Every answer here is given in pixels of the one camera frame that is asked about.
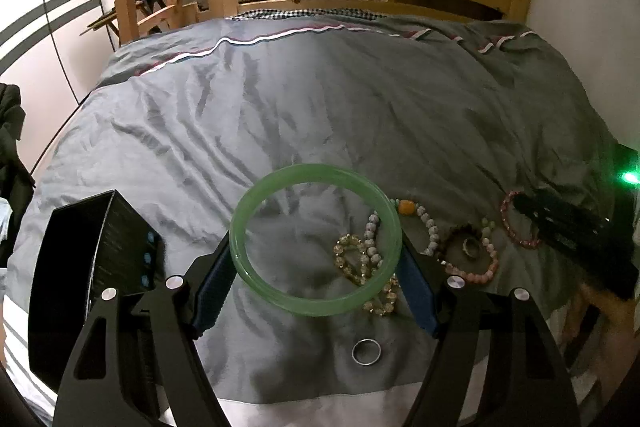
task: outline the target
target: white wardrobe door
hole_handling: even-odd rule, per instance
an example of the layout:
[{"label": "white wardrobe door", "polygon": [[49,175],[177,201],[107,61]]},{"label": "white wardrobe door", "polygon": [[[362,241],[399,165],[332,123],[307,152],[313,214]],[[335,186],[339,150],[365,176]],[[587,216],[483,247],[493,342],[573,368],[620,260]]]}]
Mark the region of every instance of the white wardrobe door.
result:
[{"label": "white wardrobe door", "polygon": [[100,0],[45,0],[45,3],[62,67],[80,101],[94,89],[113,54],[106,28],[80,35],[102,15]]},{"label": "white wardrobe door", "polygon": [[0,59],[47,25],[42,3],[43,0],[0,0]]},{"label": "white wardrobe door", "polygon": [[79,110],[76,110],[75,113],[72,113],[71,116],[68,117],[65,124],[60,128],[58,134],[49,143],[49,147],[47,147],[47,150],[42,154],[33,171],[31,171],[31,176],[35,180],[36,185],[40,183],[40,180],[44,176],[47,167],[49,167],[49,164],[51,163],[53,153],[56,151],[58,143],[60,143],[60,140],[62,140],[65,134],[68,133],[69,129],[71,129],[71,126],[74,124],[78,113]]},{"label": "white wardrobe door", "polygon": [[20,87],[26,113],[18,156],[31,170],[49,141],[78,107],[58,62],[51,36],[18,58],[0,81]]}]

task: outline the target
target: red bead bracelet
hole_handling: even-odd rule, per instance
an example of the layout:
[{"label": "red bead bracelet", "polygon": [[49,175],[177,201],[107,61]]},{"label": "red bead bracelet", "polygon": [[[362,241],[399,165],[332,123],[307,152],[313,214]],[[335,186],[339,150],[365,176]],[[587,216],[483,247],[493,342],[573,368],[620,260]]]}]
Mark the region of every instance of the red bead bracelet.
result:
[{"label": "red bead bracelet", "polygon": [[514,243],[520,245],[523,248],[527,248],[529,250],[535,250],[540,245],[541,241],[539,240],[539,238],[532,237],[528,241],[524,239],[520,239],[515,233],[515,231],[511,228],[511,225],[509,224],[507,212],[509,210],[509,205],[511,204],[511,201],[513,200],[513,197],[516,194],[520,194],[520,192],[517,190],[512,190],[511,192],[509,192],[509,194],[507,194],[507,197],[504,198],[504,201],[500,206],[500,217],[502,218],[502,224],[504,225],[504,229],[507,231],[507,233],[509,234],[509,237],[511,237],[511,240]]}]

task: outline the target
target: gray stripe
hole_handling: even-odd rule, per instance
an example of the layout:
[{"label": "gray stripe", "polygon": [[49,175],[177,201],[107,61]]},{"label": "gray stripe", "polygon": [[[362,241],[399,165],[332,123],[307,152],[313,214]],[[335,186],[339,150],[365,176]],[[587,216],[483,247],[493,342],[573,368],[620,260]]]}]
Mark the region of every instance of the gray stripe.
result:
[{"label": "gray stripe", "polygon": [[50,399],[49,396],[47,396],[46,394],[44,394],[40,390],[40,388],[37,386],[37,384],[33,381],[33,378],[31,378],[31,375],[29,374],[29,371],[26,370],[24,367],[22,367],[22,364],[20,362],[18,362],[18,359],[16,358],[16,356],[11,352],[11,349],[9,349],[7,346],[4,346],[4,350],[9,354],[9,356],[11,356],[12,359],[14,359],[15,365],[17,365],[17,367],[20,368],[20,370],[22,371],[24,377],[27,378],[31,382],[32,386],[36,388],[38,393],[40,393],[40,395],[42,395],[42,397],[46,401],[48,401],[53,407],[55,407],[56,406],[55,400]]},{"label": "gray stripe", "polygon": [[[50,23],[51,32],[62,28],[65,24],[71,22],[74,19],[77,19],[84,13],[87,13],[89,10],[93,8],[97,8],[100,6],[100,0],[89,0],[80,6],[69,10],[64,15],[61,15],[57,19],[53,19]],[[0,58],[0,74],[3,74],[6,70],[8,70],[12,64],[18,60],[18,58],[22,57],[27,51],[33,48],[38,42],[42,39],[46,38],[49,35],[49,27],[45,24],[39,30],[34,31],[31,35],[29,35],[26,39],[24,39],[20,44],[18,44],[14,49],[8,52],[4,57]]]},{"label": "gray stripe", "polygon": [[41,4],[37,8],[34,8],[30,12],[25,13],[22,17],[9,24],[4,30],[0,32],[0,46],[2,46],[25,26],[31,24],[39,17],[42,17],[45,14],[45,7],[47,11],[52,11],[69,1],[71,0],[50,0],[46,3]]},{"label": "gray stripe", "polygon": [[4,329],[5,330],[9,330],[12,332],[13,336],[18,339],[20,341],[20,343],[26,347],[27,349],[29,349],[29,346],[27,346],[27,341],[22,338],[20,335],[18,335],[18,332],[16,330],[14,330],[14,328],[12,328],[9,323],[7,321],[3,321],[4,322]]}]

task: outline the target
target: metal screw head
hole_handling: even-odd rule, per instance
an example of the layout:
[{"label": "metal screw head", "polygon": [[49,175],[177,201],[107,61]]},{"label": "metal screw head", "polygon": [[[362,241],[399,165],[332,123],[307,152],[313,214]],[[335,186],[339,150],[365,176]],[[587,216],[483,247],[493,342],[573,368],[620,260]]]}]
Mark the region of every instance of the metal screw head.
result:
[{"label": "metal screw head", "polygon": [[459,275],[452,275],[447,279],[447,284],[451,288],[459,290],[460,288],[465,287],[465,280],[462,279],[462,277],[460,277]]},{"label": "metal screw head", "polygon": [[513,296],[518,300],[518,301],[528,301],[529,297],[531,295],[529,295],[529,292],[526,291],[526,289],[524,288],[516,288],[513,291]]},{"label": "metal screw head", "polygon": [[110,301],[118,294],[116,288],[107,288],[102,292],[102,300]]},{"label": "metal screw head", "polygon": [[184,283],[184,279],[179,275],[172,275],[166,280],[164,285],[170,290],[177,290]]}]

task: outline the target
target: black electronic device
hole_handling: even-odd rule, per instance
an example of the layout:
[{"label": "black electronic device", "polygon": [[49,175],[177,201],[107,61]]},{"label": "black electronic device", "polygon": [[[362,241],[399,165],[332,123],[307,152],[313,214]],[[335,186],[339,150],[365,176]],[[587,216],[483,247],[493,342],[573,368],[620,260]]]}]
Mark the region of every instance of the black electronic device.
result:
[{"label": "black electronic device", "polygon": [[516,194],[513,206],[537,224],[542,241],[584,268],[591,285],[621,299],[633,298],[638,268],[631,262],[632,235],[615,220],[602,219],[542,188],[533,197]]},{"label": "black electronic device", "polygon": [[33,274],[31,372],[57,392],[66,361],[94,302],[113,285],[154,287],[161,239],[117,190],[56,208]]}]

